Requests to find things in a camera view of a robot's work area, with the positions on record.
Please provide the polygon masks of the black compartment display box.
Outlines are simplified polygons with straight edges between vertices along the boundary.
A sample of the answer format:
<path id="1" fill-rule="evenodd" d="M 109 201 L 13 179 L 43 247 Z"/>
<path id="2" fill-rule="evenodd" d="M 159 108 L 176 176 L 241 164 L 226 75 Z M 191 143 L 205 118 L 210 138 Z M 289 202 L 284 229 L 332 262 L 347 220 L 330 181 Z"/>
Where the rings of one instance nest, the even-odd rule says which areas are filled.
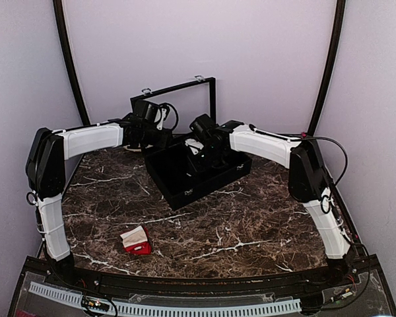
<path id="1" fill-rule="evenodd" d="M 209 86 L 209 112 L 205 114 L 216 122 L 216 79 L 214 77 L 197 77 L 194 81 L 155 92 L 145 88 L 142 95 L 131 98 L 132 111 L 137 100 L 153 102 L 151 101 L 152 97 L 198 85 Z M 177 134 L 173 130 L 172 142 L 166 148 L 159 149 L 149 146 L 141 149 L 148 173 L 173 210 L 182 208 L 219 190 L 248 175 L 251 170 L 252 159 L 245 153 L 234 152 L 226 157 L 227 168 L 192 175 L 188 167 L 187 151 L 183 144 L 185 139 L 191 135 L 191 129 L 188 133 L 181 134 Z"/>

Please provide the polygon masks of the red and white sock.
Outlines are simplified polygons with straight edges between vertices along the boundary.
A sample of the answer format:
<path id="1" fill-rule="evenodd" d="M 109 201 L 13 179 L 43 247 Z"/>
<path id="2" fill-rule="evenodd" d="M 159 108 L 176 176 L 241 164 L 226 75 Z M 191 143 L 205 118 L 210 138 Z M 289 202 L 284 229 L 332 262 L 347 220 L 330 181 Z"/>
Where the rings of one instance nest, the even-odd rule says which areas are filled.
<path id="1" fill-rule="evenodd" d="M 128 254 L 149 255 L 152 252 L 148 231 L 142 225 L 121 234 L 120 238 Z"/>

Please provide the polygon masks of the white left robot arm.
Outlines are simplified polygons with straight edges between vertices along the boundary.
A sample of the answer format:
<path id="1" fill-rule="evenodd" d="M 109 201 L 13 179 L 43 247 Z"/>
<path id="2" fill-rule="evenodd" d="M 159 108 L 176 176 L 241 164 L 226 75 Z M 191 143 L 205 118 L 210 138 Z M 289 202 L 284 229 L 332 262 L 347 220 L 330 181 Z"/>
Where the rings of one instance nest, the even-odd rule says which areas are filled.
<path id="1" fill-rule="evenodd" d="M 66 161 L 92 151 L 122 146 L 164 148 L 171 141 L 174 130 L 164 127 L 164 122 L 175 111 L 167 102 L 155 104 L 138 100 L 133 111 L 122 119 L 73 129 L 43 127 L 36 132 L 26 163 L 26 175 L 34 196 L 32 203 L 40 216 L 40 234 L 53 260 L 60 262 L 71 255 L 61 206 Z"/>

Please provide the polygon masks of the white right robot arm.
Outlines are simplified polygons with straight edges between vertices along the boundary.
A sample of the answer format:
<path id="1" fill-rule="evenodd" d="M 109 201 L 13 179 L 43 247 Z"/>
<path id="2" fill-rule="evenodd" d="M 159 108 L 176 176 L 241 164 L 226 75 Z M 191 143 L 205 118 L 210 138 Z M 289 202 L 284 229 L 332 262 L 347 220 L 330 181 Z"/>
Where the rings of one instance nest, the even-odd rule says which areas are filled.
<path id="1" fill-rule="evenodd" d="M 349 275 L 346 260 L 351 239 L 343 220 L 335 210 L 332 179 L 325 166 L 319 141 L 328 137 L 287 136 L 260 130 L 252 124 L 230 120 L 222 125 L 208 115 L 191 124 L 192 135 L 183 142 L 192 167 L 198 171 L 222 168 L 226 157 L 234 152 L 255 155 L 288 170 L 288 190 L 312 217 L 323 241 L 325 254 L 334 264 L 324 271 L 323 280 L 336 287 Z"/>

